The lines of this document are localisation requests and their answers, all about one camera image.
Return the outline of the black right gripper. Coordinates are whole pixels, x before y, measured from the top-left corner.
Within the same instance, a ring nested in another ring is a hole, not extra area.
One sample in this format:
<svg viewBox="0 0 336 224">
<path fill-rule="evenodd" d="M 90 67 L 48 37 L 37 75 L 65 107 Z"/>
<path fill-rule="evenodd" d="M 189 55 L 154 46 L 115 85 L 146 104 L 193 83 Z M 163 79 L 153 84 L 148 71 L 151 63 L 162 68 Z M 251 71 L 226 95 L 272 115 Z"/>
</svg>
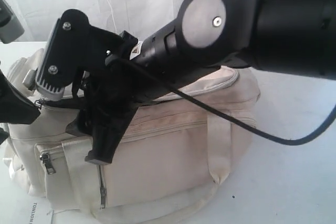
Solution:
<svg viewBox="0 0 336 224">
<path fill-rule="evenodd" d="M 76 118 L 67 125 L 73 136 L 92 134 L 92 150 L 85 161 L 109 165 L 115 151 L 138 107 L 168 93 L 163 86 L 168 77 L 168 32 L 158 31 L 147 38 L 133 63 L 150 74 L 149 77 L 131 68 L 131 50 L 137 39 L 124 31 L 116 35 L 108 31 L 89 31 L 86 48 L 81 57 L 79 73 L 89 77 L 76 81 L 84 97 Z"/>
</svg>

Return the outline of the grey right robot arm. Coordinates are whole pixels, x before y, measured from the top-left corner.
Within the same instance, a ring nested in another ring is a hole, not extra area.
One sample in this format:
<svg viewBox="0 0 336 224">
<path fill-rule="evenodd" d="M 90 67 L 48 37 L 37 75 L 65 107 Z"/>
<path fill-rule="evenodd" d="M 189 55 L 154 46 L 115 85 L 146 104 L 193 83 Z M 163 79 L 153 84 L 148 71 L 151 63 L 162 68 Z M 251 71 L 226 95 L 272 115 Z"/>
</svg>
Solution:
<svg viewBox="0 0 336 224">
<path fill-rule="evenodd" d="M 222 65 L 334 80 L 335 0 L 184 0 L 131 58 L 137 42 L 114 35 L 76 73 L 84 97 L 68 131 L 92 136 L 86 162 L 110 164 L 137 109 L 170 92 L 252 131 L 181 91 Z"/>
</svg>

